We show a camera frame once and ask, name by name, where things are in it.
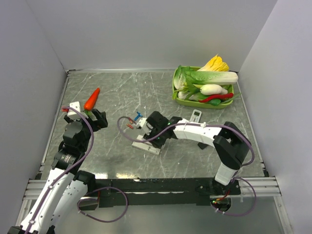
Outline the white remote control body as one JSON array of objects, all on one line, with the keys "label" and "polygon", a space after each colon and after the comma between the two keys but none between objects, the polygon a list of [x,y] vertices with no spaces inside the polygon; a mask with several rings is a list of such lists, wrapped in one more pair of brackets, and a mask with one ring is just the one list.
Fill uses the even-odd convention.
[{"label": "white remote control body", "polygon": [[148,152],[157,156],[160,154],[160,149],[155,148],[150,142],[142,143],[142,142],[133,141],[132,146],[137,149],[143,150],[145,152]]}]

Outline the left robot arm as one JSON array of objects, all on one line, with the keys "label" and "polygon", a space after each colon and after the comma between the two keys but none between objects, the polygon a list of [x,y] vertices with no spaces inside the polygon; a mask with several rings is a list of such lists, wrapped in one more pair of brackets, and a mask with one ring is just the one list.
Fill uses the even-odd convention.
[{"label": "left robot arm", "polygon": [[94,143],[94,132],[106,128],[106,113],[92,109],[85,115],[73,107],[75,117],[64,117],[67,125],[54,156],[47,181],[29,214],[10,234],[54,234],[78,201],[95,193],[95,175],[79,168]]}]

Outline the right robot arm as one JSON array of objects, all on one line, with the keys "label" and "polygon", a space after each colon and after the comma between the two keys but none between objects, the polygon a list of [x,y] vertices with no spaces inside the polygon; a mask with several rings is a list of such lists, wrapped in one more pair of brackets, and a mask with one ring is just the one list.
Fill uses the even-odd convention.
[{"label": "right robot arm", "polygon": [[145,133],[143,138],[158,149],[172,138],[214,147],[221,161],[213,182],[213,189],[218,194],[229,190],[231,180],[246,165],[244,161],[248,152],[254,154],[250,141],[228,121],[223,125],[208,125],[181,117],[167,119],[154,111],[147,118],[141,118],[138,126]]}]

